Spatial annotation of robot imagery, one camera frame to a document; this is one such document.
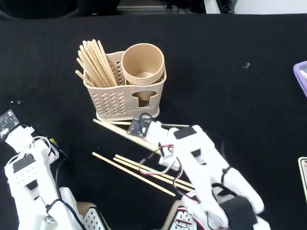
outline black table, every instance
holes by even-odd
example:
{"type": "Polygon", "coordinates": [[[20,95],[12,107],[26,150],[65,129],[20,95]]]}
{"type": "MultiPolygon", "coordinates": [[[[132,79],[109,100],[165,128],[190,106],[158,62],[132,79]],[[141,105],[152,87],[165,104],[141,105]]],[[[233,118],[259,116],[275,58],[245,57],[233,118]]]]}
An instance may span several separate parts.
{"type": "MultiPolygon", "coordinates": [[[[262,197],[272,229],[302,229],[306,201],[297,158],[306,156],[307,100],[292,68],[307,59],[306,20],[159,15],[0,22],[0,114],[11,108],[56,139],[70,156],[60,186],[97,204],[113,229],[160,228],[175,199],[91,155],[138,161],[148,151],[92,122],[94,106],[74,74],[82,40],[101,39],[107,52],[153,43],[168,75],[158,119],[222,136],[227,160],[262,197]]],[[[220,138],[214,141],[219,148],[220,138]]],[[[0,149],[3,169],[13,151],[3,143],[0,149]]],[[[2,229],[17,229],[3,170],[0,213],[2,229]]]]}

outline robotic hand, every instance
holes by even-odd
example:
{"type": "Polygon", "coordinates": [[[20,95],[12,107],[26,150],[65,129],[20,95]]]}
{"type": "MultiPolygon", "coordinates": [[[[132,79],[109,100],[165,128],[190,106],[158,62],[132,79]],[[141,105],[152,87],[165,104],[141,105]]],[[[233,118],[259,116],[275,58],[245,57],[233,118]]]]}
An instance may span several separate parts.
{"type": "Polygon", "coordinates": [[[34,136],[35,130],[19,123],[12,111],[0,116],[0,128],[0,139],[18,153],[4,169],[15,199],[19,230],[108,229],[96,208],[88,207],[83,217],[70,189],[57,187],[50,164],[62,151],[55,143],[34,136]]]}
{"type": "Polygon", "coordinates": [[[156,146],[173,144],[160,150],[159,164],[180,170],[177,179],[186,173],[195,191],[183,195],[182,203],[203,229],[270,230],[256,216],[264,210],[260,196],[199,126],[166,130],[152,121],[145,139],[156,146]]]}

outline electronic circuit board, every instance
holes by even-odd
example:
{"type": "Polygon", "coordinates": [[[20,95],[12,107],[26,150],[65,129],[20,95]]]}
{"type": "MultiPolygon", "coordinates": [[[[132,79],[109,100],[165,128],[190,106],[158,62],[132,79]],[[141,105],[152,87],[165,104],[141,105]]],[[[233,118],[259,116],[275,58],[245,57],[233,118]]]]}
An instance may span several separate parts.
{"type": "Polygon", "coordinates": [[[19,121],[11,109],[0,116],[0,140],[17,124],[19,121]]]}

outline white robotic hand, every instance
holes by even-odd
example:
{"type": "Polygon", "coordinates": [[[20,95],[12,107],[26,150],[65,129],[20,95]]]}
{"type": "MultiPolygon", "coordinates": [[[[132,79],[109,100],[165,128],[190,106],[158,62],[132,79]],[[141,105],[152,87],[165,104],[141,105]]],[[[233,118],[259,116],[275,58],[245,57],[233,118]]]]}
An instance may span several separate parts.
{"type": "Polygon", "coordinates": [[[195,191],[184,195],[182,202],[204,229],[236,230],[249,225],[253,230],[270,230],[269,224],[256,216],[264,210],[260,196],[229,166],[199,126],[165,132],[160,122],[152,121],[145,139],[157,146],[173,144],[161,151],[159,163],[186,173],[195,191]]]}

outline ventilation slot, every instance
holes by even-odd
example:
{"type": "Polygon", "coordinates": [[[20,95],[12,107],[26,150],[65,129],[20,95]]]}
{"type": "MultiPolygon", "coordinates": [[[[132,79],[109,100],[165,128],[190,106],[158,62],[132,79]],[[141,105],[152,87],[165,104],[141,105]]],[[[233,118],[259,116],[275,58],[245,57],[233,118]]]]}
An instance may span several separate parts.
{"type": "Polygon", "coordinates": [[[139,100],[139,108],[149,107],[149,101],[139,100]]]}

